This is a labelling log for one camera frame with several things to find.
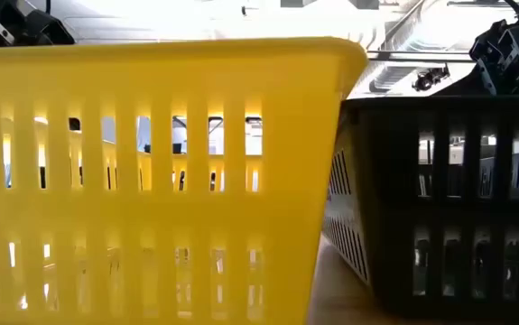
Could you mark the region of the black slotted plastic basket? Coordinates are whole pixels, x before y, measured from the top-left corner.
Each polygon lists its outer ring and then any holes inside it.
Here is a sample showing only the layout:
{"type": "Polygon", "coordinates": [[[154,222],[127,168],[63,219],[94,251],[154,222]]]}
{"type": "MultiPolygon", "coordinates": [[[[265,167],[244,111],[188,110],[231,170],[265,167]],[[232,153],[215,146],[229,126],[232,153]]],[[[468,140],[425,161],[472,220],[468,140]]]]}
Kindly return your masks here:
{"type": "Polygon", "coordinates": [[[343,102],[323,231],[394,315],[519,323],[519,96],[343,102]]]}

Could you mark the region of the yellow slotted plastic basket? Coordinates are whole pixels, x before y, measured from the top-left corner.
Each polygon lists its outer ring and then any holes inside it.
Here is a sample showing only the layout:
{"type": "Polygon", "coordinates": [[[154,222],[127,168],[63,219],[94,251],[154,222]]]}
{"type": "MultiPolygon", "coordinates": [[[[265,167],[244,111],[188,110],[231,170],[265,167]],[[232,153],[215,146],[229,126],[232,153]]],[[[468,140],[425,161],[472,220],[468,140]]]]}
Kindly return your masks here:
{"type": "Polygon", "coordinates": [[[0,325],[304,325],[347,40],[0,48],[0,325]]]}

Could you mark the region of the grey metal rail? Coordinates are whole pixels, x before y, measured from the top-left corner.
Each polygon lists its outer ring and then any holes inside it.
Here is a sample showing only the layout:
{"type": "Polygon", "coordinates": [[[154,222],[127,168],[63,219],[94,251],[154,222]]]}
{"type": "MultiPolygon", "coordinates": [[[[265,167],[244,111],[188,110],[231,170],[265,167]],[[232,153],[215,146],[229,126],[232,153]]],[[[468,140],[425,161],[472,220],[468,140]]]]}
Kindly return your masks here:
{"type": "Polygon", "coordinates": [[[423,63],[470,63],[472,59],[464,52],[448,51],[368,51],[370,60],[385,62],[423,63]]]}

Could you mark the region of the small black fixture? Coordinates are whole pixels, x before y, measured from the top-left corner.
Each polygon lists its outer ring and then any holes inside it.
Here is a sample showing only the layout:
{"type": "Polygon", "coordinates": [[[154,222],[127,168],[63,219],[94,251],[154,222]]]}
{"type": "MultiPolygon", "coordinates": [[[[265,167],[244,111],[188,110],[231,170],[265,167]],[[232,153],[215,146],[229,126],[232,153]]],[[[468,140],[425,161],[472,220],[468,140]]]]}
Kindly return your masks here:
{"type": "Polygon", "coordinates": [[[447,64],[443,67],[429,68],[417,74],[417,79],[412,83],[412,88],[418,92],[427,91],[449,76],[450,73],[447,64]]]}

